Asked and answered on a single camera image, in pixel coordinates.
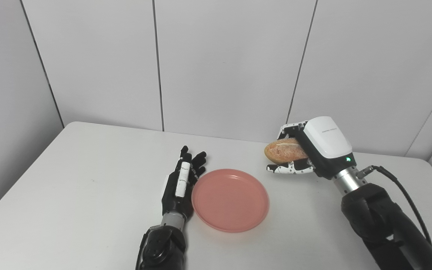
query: baguette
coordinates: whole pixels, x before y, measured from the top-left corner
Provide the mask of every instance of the baguette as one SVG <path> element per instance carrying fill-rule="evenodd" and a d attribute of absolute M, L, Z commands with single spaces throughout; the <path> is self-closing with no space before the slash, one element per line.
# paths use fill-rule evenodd
<path fill-rule="evenodd" d="M 295 138 L 272 142 L 264 148 L 264 155 L 275 164 L 305 159 L 308 156 Z"/>

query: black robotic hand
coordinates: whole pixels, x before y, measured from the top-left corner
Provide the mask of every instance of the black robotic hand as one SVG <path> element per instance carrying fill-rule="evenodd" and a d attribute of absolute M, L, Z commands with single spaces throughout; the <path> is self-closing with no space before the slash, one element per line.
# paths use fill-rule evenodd
<path fill-rule="evenodd" d="M 187 184 L 183 197 L 176 196 L 176 188 L 178 186 L 178 180 L 182 169 L 183 162 L 190 164 L 189 175 L 187 176 Z M 173 173 L 169 175 L 168 183 L 163 194 L 161 202 L 163 203 L 163 215 L 169 212 L 178 212 L 183 215 L 185 221 L 191 217 L 194 210 L 192 208 L 191 194 L 194 185 L 199 179 L 199 176 L 206 171 L 203 164 L 206 163 L 206 152 L 200 152 L 194 159 L 192 155 L 188 153 L 188 147 L 185 145 L 181 149 L 180 160 L 176 165 Z"/>
<path fill-rule="evenodd" d="M 180 160 L 169 175 L 163 194 L 161 225 L 148 229 L 143 235 L 136 270 L 182 270 L 185 263 L 186 241 L 182 232 L 185 222 L 194 212 L 192 189 L 199 176 L 206 171 L 206 152 L 194 159 L 188 147 L 181 149 Z"/>

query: black arm casing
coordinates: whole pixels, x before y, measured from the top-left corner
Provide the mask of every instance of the black arm casing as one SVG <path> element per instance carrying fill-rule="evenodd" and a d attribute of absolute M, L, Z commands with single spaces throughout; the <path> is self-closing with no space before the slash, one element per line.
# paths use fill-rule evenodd
<path fill-rule="evenodd" d="M 341 211 L 381 270 L 432 270 L 432 246 L 384 188 L 368 183 L 346 194 Z"/>
<path fill-rule="evenodd" d="M 179 171 L 175 171 L 169 175 L 166 189 L 163 193 L 161 202 L 163 204 L 163 215 L 169 212 L 178 212 L 183 215 L 184 220 L 188 220 L 192 216 L 194 209 L 192 208 L 191 196 L 184 196 L 183 198 L 176 197 L 176 185 L 178 184 Z M 186 193 L 192 193 L 193 186 L 186 186 Z"/>
<path fill-rule="evenodd" d="M 186 241 L 183 233 L 173 226 L 149 229 L 142 237 L 141 261 L 136 270 L 183 270 Z"/>

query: silver metal cylinder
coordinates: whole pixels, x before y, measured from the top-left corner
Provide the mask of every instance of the silver metal cylinder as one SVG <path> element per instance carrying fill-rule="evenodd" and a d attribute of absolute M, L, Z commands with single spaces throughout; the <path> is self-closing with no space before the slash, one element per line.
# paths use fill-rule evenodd
<path fill-rule="evenodd" d="M 355 166 L 352 166 L 338 172 L 334 176 L 334 184 L 342 195 L 346 195 L 347 193 L 367 184 L 367 181 L 364 178 L 359 179 L 356 177 L 357 172 L 358 169 L 356 169 Z"/>
<path fill-rule="evenodd" d="M 183 227 L 185 226 L 185 218 L 178 212 L 169 212 L 163 215 L 161 225 L 173 226 L 182 231 Z"/>

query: cable connector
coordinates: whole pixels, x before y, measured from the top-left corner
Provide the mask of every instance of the cable connector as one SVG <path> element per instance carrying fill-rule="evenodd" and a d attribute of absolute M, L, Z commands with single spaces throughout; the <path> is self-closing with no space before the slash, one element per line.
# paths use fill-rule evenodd
<path fill-rule="evenodd" d="M 365 176 L 367 176 L 368 174 L 372 173 L 375 169 L 376 168 L 373 165 L 367 166 L 362 171 L 358 171 L 356 173 L 356 177 L 358 179 L 363 179 L 363 178 L 365 178 Z"/>

